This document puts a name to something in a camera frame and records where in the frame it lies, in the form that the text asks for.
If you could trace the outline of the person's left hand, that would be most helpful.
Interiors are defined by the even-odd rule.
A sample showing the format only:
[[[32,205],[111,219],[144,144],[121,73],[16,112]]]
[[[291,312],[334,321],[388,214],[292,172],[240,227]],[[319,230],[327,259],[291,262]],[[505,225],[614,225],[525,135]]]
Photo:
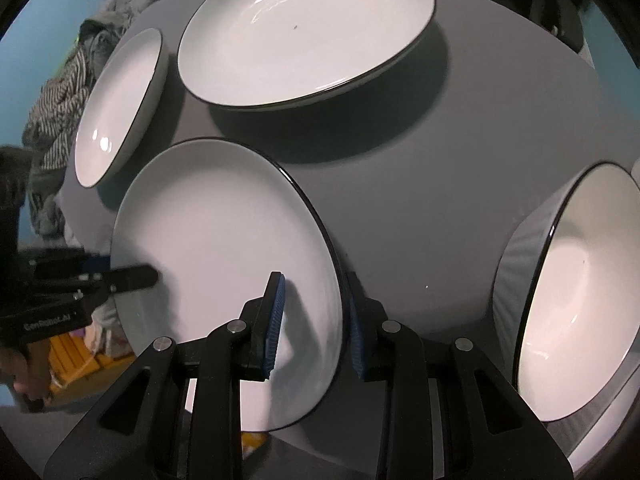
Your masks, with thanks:
[[[27,346],[28,356],[12,348],[1,348],[1,371],[13,377],[13,389],[29,401],[44,401],[50,393],[50,341]]]

